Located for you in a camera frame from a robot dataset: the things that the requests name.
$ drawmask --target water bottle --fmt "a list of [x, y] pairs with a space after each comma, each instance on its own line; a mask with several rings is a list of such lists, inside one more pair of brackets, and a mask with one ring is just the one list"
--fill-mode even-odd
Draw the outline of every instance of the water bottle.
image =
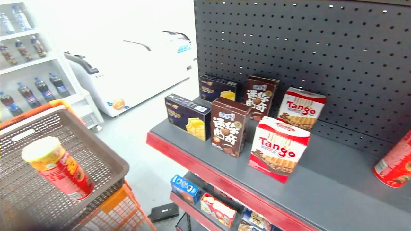
[[39, 40], [37, 40], [37, 38], [34, 35], [32, 35], [31, 44], [33, 44], [33, 47], [36, 50], [37, 54], [40, 56], [40, 58], [46, 57], [46, 52], [44, 51], [43, 45]]
[[63, 98], [70, 96], [70, 92], [64, 86], [63, 81], [53, 73], [49, 73], [49, 75], [51, 76], [50, 82], [56, 87], [58, 94]]
[[14, 29], [14, 26], [9, 20], [9, 17], [5, 13], [0, 13], [0, 21], [4, 26], [4, 29], [6, 30], [6, 33], [8, 35], [14, 34], [16, 30]]
[[27, 86], [23, 86], [20, 82], [18, 82], [17, 85], [19, 86], [18, 92], [20, 92], [20, 94], [26, 99], [31, 108], [41, 106], [41, 103], [36, 99], [33, 92]]
[[5, 95], [2, 91], [0, 91], [0, 101], [7, 107], [13, 116], [18, 116], [23, 113], [14, 102], [14, 99], [9, 95]]
[[12, 12], [22, 30], [33, 29], [33, 27], [30, 26], [30, 23], [28, 22], [27, 17], [25, 16], [23, 11], [21, 11], [21, 9], [18, 6], [16, 5], [12, 6]]
[[26, 47], [24, 46], [24, 44], [23, 44], [20, 40], [18, 40], [18, 39], [16, 39], [16, 47], [17, 47], [17, 50], [20, 52], [21, 56], [24, 57], [24, 60], [25, 60], [26, 62], [33, 60], [33, 58], [31, 57], [30, 53], [27, 51], [27, 48], [26, 48]]
[[47, 84], [44, 81], [41, 81], [38, 77], [34, 78], [36, 80], [36, 87], [39, 89], [39, 91], [42, 93], [43, 98], [47, 101], [50, 102], [51, 100], [55, 100], [54, 95], [50, 92], [48, 89]]
[[16, 59], [13, 57], [9, 49], [3, 43], [0, 43], [0, 51], [3, 57], [10, 63], [11, 66], [17, 64]]

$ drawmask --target shopping basket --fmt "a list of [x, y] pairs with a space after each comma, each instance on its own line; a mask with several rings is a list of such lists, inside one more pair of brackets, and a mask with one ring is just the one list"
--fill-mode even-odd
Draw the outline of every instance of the shopping basket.
[[[54, 136], [95, 183], [72, 201], [22, 160], [21, 150]], [[71, 230], [124, 183], [128, 163], [89, 131], [69, 104], [54, 100], [0, 124], [1, 230]]]
[[156, 231], [127, 182], [83, 219], [77, 229], [80, 231]]

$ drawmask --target chip can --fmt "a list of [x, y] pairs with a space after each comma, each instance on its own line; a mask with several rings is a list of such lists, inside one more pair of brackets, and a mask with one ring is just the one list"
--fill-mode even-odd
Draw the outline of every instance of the chip can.
[[74, 201], [87, 198], [93, 191], [90, 177], [56, 137], [47, 136], [30, 143], [23, 148], [21, 157]]
[[373, 168], [384, 184], [399, 188], [411, 180], [411, 130]]

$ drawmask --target basket handle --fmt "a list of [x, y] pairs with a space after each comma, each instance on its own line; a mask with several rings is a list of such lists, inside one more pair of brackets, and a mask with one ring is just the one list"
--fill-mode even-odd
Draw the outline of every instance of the basket handle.
[[69, 103], [67, 103], [66, 101], [64, 101], [64, 100], [62, 100], [62, 99], [56, 99], [56, 100], [52, 100], [52, 101], [48, 102], [47, 104], [43, 104], [43, 105], [41, 105], [41, 106], [39, 106], [39, 107], [37, 107], [37, 108], [31, 109], [30, 111], [27, 111], [27, 112], [25, 112], [25, 113], [23, 113], [23, 114], [20, 114], [20, 115], [18, 115], [18, 116], [15, 116], [15, 117], [13, 117], [13, 118], [11, 118], [11, 119], [8, 119], [8, 120], [0, 123], [0, 130], [4, 129], [4, 128], [6, 128], [6, 127], [9, 127], [9, 126], [11, 126], [11, 125], [13, 125], [13, 124], [16, 124], [16, 123], [18, 123], [18, 122], [20, 122], [20, 121], [22, 121], [22, 120], [25, 120], [25, 119], [27, 119], [27, 118], [30, 118], [30, 117], [32, 117], [32, 116], [34, 116], [34, 115], [37, 115], [37, 114], [39, 114], [40, 112], [49, 110], [50, 108], [57, 107], [57, 106], [60, 106], [60, 105], [64, 105], [64, 107], [66, 108], [66, 110], [68, 110], [71, 114], [73, 114], [74, 116], [76, 116], [76, 114], [74, 113], [74, 111], [73, 111], [73, 109], [72, 109], [72, 107], [71, 107], [71, 105], [70, 105]]

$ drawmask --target oreo box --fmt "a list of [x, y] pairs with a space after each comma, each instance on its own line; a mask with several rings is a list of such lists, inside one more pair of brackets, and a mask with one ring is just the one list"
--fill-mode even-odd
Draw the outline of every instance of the oreo box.
[[199, 77], [200, 96], [202, 99], [213, 102], [218, 97], [236, 100], [238, 83], [205, 74]]
[[210, 108], [175, 94], [164, 99], [170, 123], [200, 140], [210, 137]]
[[271, 224], [268, 220], [264, 219], [258, 213], [255, 213], [248, 208], [245, 208], [244, 212], [242, 213], [242, 222], [240, 224], [240, 227], [244, 229], [248, 228], [248, 230], [258, 230], [258, 231], [277, 230], [276, 226]]
[[170, 183], [174, 193], [183, 197], [190, 204], [197, 204], [200, 199], [200, 191], [197, 186], [179, 175], [175, 175]]

